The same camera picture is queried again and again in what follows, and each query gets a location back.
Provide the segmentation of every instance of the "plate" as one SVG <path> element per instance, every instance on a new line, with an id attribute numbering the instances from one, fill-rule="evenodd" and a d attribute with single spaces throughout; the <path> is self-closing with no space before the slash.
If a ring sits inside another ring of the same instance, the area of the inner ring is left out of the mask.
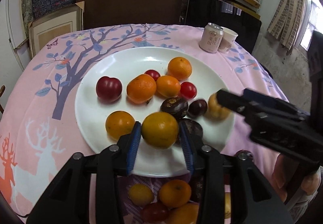
<path id="1" fill-rule="evenodd" d="M 193 72 L 188 81 L 197 87 L 195 99 L 204 98 L 207 101 L 211 94 L 226 88 L 222 79 L 203 62 L 183 52 L 159 47 L 138 47 L 117 52 L 102 59 L 88 71 L 76 93 L 75 117 L 83 138 L 94 152 L 100 153 L 116 143 L 105 130 L 105 121 L 112 112 L 123 110 L 136 121 L 143 122 L 146 116 L 159 111 L 164 99 L 154 96 L 148 105 L 134 105 L 127 100 L 127 85 L 149 69 L 165 75 L 169 61 L 179 56 L 188 59 L 192 65 Z M 122 82 L 122 96 L 113 104 L 102 104 L 96 96 L 96 83 L 102 76 L 116 77 Z M 199 117 L 196 121 L 203 127 L 204 143 L 221 151 L 233 128 L 233 113 L 220 122 L 205 117 Z M 141 139 L 133 174 L 174 177 L 187 172 L 183 151 L 179 146 L 158 150 Z"/>

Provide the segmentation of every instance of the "white cup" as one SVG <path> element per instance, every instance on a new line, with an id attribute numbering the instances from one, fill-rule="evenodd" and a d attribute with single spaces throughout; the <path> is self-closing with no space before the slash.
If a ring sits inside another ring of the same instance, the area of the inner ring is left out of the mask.
<path id="1" fill-rule="evenodd" d="M 219 52 L 226 53 L 231 47 L 238 34 L 235 31 L 232 31 L 229 28 L 223 27 L 223 38 L 219 45 Z"/>

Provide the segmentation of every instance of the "finger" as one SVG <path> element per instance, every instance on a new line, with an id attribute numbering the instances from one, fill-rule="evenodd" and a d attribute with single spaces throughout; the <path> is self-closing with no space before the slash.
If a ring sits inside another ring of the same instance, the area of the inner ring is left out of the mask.
<path id="1" fill-rule="evenodd" d="M 318 189 L 320 184 L 320 176 L 318 173 L 304 177 L 301 188 L 306 192 L 307 195 L 313 195 Z"/>
<path id="2" fill-rule="evenodd" d="M 280 199 L 282 200 L 282 202 L 285 202 L 286 198 L 287 198 L 287 191 L 284 188 L 279 188 L 277 185 L 277 182 L 275 180 L 274 174 L 272 174 L 271 177 L 271 181 L 270 184 L 272 185 L 272 187 L 274 188 L 274 190 L 276 191 L 276 193 L 278 194 L 278 196 L 280 197 Z"/>
<path id="3" fill-rule="evenodd" d="M 279 189 L 285 185 L 286 176 L 284 171 L 284 156 L 282 154 L 277 157 L 273 172 L 273 179 L 277 183 Z"/>

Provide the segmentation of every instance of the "picture frame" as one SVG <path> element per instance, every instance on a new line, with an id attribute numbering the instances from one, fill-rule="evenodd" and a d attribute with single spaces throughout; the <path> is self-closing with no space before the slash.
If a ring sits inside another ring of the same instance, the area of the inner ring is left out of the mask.
<path id="1" fill-rule="evenodd" d="M 78 4 L 45 15 L 29 26 L 30 57 L 34 58 L 52 39 L 83 30 L 83 9 Z"/>

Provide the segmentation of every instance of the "table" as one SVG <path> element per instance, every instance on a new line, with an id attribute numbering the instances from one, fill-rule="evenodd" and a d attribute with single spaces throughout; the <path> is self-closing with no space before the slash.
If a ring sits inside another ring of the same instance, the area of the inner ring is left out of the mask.
<path id="1" fill-rule="evenodd" d="M 75 94 L 91 66 L 110 54 L 142 46 L 184 51 L 214 69 L 236 94 L 248 87 L 287 100 L 274 80 L 239 44 L 234 43 L 227 54 L 209 54 L 198 46 L 202 33 L 203 28 L 190 26 L 127 24 L 70 33 L 43 48 L 19 78 L 0 122 L 0 190 L 13 210 L 28 214 L 73 153 L 93 154 L 76 124 Z M 252 143 L 249 133 L 250 127 L 237 115 L 222 153 L 251 151 L 255 164 L 269 179 L 278 153 Z M 157 194 L 166 180 L 138 176 L 119 180 L 126 222 L 142 223 L 139 208 L 127 198 L 126 187 L 144 182 Z"/>

